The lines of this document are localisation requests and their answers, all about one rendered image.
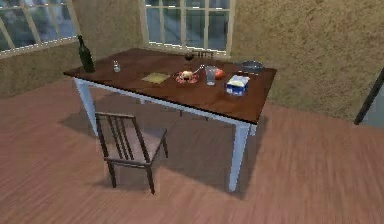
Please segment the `brown table with white legs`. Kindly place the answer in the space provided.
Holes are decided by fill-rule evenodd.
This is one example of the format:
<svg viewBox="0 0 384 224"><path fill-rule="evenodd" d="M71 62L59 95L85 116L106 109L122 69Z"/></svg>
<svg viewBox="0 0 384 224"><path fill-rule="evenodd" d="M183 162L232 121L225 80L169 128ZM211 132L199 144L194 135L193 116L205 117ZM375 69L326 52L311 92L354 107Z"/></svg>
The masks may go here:
<svg viewBox="0 0 384 224"><path fill-rule="evenodd" d="M119 63L120 72L114 71L113 61ZM256 133L277 73L275 69L262 69L250 77L248 89L243 96L232 96L225 90L225 78L213 86L203 80L195 84L180 84L172 77L160 84L143 81L145 76L153 72L174 75L182 71L184 57L178 54L133 48L99 59L95 66L96 71L93 73L87 73L81 67L64 72L74 79L92 125L96 121L90 86L233 124L235 135L229 189L236 189L247 137Z"/></svg>

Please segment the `red plate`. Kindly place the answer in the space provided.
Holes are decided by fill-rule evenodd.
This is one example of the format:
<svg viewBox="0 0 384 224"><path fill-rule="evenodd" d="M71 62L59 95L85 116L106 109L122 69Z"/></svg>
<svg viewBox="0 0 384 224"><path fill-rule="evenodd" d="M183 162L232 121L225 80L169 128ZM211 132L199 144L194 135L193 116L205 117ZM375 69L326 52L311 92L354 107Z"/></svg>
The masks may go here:
<svg viewBox="0 0 384 224"><path fill-rule="evenodd" d="M181 75L182 72L178 72L176 74L176 78L175 80L178 82L178 83L190 83L190 84L193 84L193 83L196 83L198 80L199 80L199 76L197 74L193 74L192 77L190 79L181 79L180 78L180 75Z"/></svg>

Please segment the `clear drinking glass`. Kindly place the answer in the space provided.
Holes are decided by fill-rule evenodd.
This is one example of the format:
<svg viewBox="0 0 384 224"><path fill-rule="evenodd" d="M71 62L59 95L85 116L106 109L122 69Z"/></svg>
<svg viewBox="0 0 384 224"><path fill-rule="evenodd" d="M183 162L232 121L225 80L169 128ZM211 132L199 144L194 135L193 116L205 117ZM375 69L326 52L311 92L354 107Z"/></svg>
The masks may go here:
<svg viewBox="0 0 384 224"><path fill-rule="evenodd" d="M206 84L207 85L213 86L215 84L216 71L217 71L217 68L215 66L206 66L205 67Z"/></svg>

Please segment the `blue and white box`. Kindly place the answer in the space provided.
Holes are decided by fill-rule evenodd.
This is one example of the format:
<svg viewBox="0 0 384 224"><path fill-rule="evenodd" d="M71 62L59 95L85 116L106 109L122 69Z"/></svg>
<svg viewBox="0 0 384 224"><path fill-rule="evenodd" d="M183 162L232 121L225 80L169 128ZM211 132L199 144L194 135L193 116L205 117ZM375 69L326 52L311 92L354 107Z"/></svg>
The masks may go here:
<svg viewBox="0 0 384 224"><path fill-rule="evenodd" d="M233 75L226 83L226 92L234 96L243 96L248 89L250 78L246 76Z"/></svg>

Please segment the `dark wooden chair behind table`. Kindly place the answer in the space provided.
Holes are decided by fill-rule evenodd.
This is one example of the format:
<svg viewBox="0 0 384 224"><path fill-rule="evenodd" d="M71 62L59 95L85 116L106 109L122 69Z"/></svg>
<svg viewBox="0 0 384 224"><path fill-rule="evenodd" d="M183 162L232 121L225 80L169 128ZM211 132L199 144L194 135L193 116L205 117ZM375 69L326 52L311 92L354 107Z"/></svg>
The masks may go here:
<svg viewBox="0 0 384 224"><path fill-rule="evenodd" d="M194 55L199 58L213 58L214 53L207 50L193 50Z"/></svg>

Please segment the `dark brown wooden chair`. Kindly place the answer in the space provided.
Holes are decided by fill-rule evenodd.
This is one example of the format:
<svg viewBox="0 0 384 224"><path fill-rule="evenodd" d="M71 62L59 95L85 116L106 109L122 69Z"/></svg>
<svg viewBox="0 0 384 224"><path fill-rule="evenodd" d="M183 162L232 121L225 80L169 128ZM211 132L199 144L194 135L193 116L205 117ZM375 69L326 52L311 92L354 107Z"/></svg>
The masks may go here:
<svg viewBox="0 0 384 224"><path fill-rule="evenodd" d="M136 117L129 114L96 112L95 121L112 187L117 187L116 166L144 169L150 191L155 194L152 165L160 148L165 157L169 156L167 129L141 128Z"/></svg>

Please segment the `white framed window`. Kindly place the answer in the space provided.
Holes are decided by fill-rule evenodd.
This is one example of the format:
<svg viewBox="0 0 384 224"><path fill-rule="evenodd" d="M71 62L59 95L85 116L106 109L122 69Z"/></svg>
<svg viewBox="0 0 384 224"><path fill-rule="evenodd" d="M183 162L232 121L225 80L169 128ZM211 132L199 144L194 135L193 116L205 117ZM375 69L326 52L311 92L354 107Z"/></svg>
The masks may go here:
<svg viewBox="0 0 384 224"><path fill-rule="evenodd" d="M229 58L236 0L141 0L144 45Z"/></svg>
<svg viewBox="0 0 384 224"><path fill-rule="evenodd" d="M0 59L77 41L72 0L0 0Z"/></svg>

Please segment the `dark green wine bottle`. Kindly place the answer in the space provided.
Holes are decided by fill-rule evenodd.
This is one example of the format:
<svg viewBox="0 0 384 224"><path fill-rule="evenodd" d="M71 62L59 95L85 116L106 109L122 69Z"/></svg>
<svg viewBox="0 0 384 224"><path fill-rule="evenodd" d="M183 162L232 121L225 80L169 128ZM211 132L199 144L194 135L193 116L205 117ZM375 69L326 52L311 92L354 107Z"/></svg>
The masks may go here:
<svg viewBox="0 0 384 224"><path fill-rule="evenodd" d="M79 56L83 65L84 70L87 73L93 73L95 71L95 66L93 63L92 55L89 49L85 46L83 37L78 35L79 40Z"/></svg>

